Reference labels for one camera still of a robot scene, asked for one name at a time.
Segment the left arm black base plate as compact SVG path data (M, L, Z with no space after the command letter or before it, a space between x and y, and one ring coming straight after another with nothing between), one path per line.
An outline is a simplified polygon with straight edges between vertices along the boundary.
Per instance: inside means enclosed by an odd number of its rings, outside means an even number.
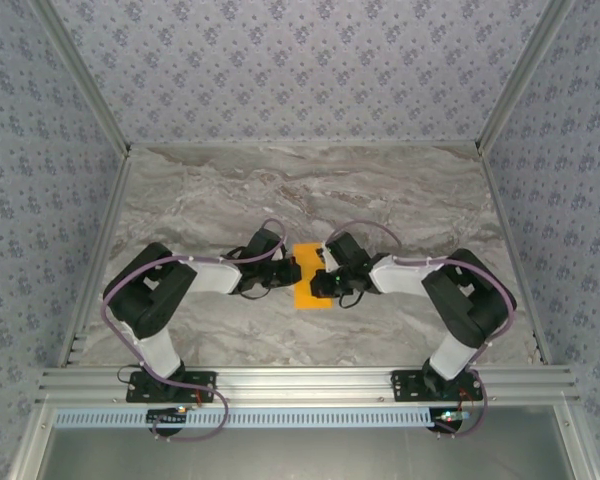
M217 373L215 371L175 372L169 380L216 387ZM127 403L211 403L214 394L207 391L185 389L157 381L144 370L134 371L128 380L126 394Z

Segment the orange square paper sheet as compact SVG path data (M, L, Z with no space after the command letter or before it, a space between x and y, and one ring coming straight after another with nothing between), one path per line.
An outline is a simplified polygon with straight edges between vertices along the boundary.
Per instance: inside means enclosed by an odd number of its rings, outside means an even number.
M317 253L320 247L320 243L293 245L292 253L301 269L301 279L294 285L294 307L297 310L324 310L333 306L330 298L318 298L311 293L310 281L318 270L325 267Z

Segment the aluminium mounting rail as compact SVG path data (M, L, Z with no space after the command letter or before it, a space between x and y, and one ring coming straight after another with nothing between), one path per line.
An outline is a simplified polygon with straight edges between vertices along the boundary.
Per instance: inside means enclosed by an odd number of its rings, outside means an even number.
M391 367L217 367L216 388L232 407L375 406L394 402ZM577 403L581 394L565 366L479 366L494 406ZM125 401L115 367L53 368L43 372L34 401L109 406Z

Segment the aluminium table side rail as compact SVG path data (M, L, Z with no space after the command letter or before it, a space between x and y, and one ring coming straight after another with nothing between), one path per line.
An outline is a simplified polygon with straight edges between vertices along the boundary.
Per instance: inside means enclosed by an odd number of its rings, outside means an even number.
M93 312L98 309L101 284L124 204L130 170L129 153L126 153L117 169L104 217L94 242L86 276L79 290L77 302L67 327L57 363L60 368L73 366L79 362L85 338L85 328Z
M533 330L536 350L538 351L538 358L543 365L550 365L553 363L552 355L549 351L548 342L546 340L546 336L544 334L544 330L540 322L539 314L533 300L529 283L525 276L524 268L519 256L518 249L515 244L514 235L511 230L509 219L505 212L504 204L499 193L495 176L492 172L486 154L483 153L480 148L479 142L475 143L475 148L478 154L478 158L480 159L480 162L482 164L484 174L486 176L486 182L489 187L492 200L494 202L496 214L503 229L508 255L521 295L521 303L524 306L527 315L527 320L531 324Z

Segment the aluminium frame post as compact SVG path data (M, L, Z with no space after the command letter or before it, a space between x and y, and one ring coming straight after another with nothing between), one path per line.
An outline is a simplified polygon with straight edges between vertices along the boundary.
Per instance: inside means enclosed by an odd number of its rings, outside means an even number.
M504 88L476 139L476 148L486 157L507 124L516 104L551 47L575 0L548 0L531 32Z
M78 48L51 0L28 0L45 33L62 59L84 100L104 131L114 150L122 159L128 156L129 145L113 112L100 92L95 77L80 55Z

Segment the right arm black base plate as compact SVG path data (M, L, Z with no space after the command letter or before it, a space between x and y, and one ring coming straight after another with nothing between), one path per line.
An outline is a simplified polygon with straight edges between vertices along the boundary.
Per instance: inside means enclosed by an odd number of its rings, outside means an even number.
M484 398L480 382L468 372L445 380L434 371L394 370L390 380L396 402L459 402Z

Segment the small circuit board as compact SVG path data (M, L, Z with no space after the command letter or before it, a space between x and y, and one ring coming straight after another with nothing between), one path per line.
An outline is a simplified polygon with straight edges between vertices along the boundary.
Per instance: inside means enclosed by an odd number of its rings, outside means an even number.
M470 417L469 412L464 410L451 410L451 409L431 409L430 410L432 419L439 423L454 423L463 422Z
M184 407L149 409L145 415L145 423L149 426L184 425L187 413Z

